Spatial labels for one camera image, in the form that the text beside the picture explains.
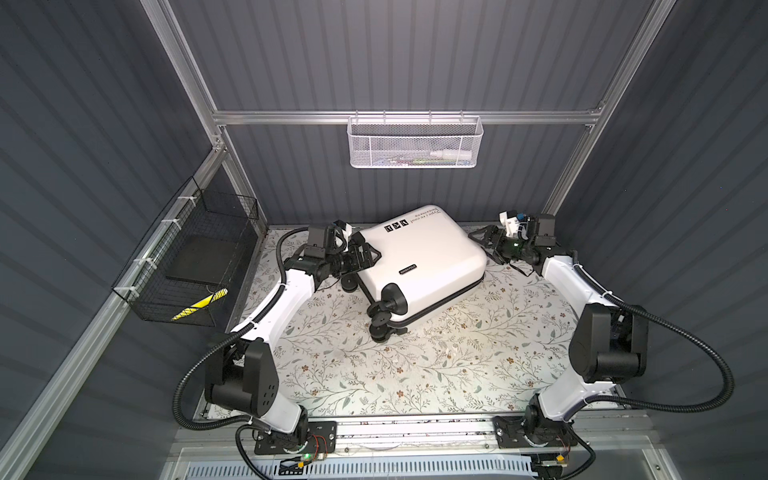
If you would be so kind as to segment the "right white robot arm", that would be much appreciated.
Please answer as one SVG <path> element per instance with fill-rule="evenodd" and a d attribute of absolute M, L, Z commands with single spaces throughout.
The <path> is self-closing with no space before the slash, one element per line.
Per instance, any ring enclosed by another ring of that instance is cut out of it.
<path fill-rule="evenodd" d="M 530 265 L 578 315 L 569 366 L 534 395 L 521 421 L 525 436 L 537 443 L 545 434 L 564 431 L 591 400 L 612 398 L 616 385 L 642 375 L 647 365 L 647 321 L 610 301 L 579 266 L 577 253 L 558 244 L 554 228 L 552 215 L 504 212 L 498 226 L 469 233 L 495 263 Z"/>

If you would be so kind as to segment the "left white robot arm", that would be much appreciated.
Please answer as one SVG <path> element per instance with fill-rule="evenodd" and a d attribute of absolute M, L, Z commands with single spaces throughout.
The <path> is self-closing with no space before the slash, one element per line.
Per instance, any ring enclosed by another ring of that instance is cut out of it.
<path fill-rule="evenodd" d="M 306 413 L 280 392 L 274 352 L 291 319 L 329 277 L 374 266 L 382 254 L 362 232 L 336 222 L 294 229 L 275 247 L 279 280 L 231 333 L 235 338 L 205 361 L 207 402 L 242 412 L 270 430 L 294 433 Z"/>

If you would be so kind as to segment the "white hard-shell suitcase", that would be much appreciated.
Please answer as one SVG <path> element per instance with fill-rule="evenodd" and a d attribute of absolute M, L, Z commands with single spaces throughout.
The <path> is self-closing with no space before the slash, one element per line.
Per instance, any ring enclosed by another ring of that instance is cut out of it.
<path fill-rule="evenodd" d="M 439 206 L 426 205 L 359 231 L 381 257 L 356 273 L 379 343 L 478 286 L 483 249 Z"/>

